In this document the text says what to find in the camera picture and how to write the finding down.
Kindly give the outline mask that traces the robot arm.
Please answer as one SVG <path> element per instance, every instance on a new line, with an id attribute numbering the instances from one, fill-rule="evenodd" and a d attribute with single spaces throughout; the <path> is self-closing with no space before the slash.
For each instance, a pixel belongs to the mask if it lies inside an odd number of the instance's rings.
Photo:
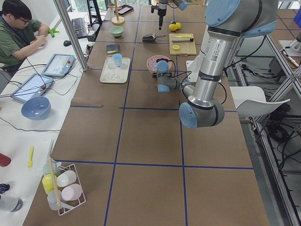
<path id="1" fill-rule="evenodd" d="M 188 79 L 169 75 L 166 61 L 158 62 L 158 91 L 166 93 L 179 89 L 187 98 L 179 107 L 180 120 L 185 127 L 211 127 L 223 120 L 224 108 L 213 95 L 230 48 L 238 37 L 258 37 L 274 31 L 277 9 L 276 0 L 210 1 L 205 12 L 209 39 L 195 86 Z"/>
<path id="2" fill-rule="evenodd" d="M 185 10 L 188 6 L 188 2 L 184 0 L 159 0 L 156 5 L 151 6 L 151 13 L 154 13 L 155 10 L 158 11 L 157 15 L 159 16 L 158 29 L 161 30 L 163 26 L 164 16 L 166 15 L 167 6 L 169 3 L 174 3 L 177 8 L 181 11 Z"/>

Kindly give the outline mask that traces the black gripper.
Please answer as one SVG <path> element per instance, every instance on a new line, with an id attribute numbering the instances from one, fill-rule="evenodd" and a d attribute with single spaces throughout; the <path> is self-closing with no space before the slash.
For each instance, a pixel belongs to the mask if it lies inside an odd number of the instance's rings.
<path id="1" fill-rule="evenodd" d="M 159 0 L 159 2 L 155 6 L 151 6 L 151 13 L 154 13 L 154 11 L 158 11 L 159 15 L 159 30 L 162 30 L 163 25 L 163 17 L 166 15 L 167 10 L 167 0 Z"/>

